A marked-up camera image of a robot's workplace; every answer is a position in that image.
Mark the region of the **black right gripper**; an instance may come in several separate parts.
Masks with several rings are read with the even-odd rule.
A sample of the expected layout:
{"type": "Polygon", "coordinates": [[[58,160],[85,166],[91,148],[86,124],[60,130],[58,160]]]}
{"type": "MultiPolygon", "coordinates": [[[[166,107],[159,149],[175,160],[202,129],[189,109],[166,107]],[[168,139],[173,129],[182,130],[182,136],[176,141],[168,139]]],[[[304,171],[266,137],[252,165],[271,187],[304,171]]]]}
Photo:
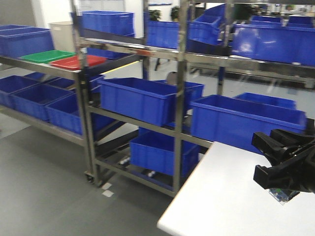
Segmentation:
{"type": "Polygon", "coordinates": [[[289,158],[284,161],[285,170],[278,167],[256,165],[253,180],[263,189],[279,188],[288,191],[315,192],[315,137],[290,133],[283,136],[272,131],[270,136],[255,132],[252,145],[265,156],[289,158]],[[288,144],[294,150],[289,151],[288,144]]]}

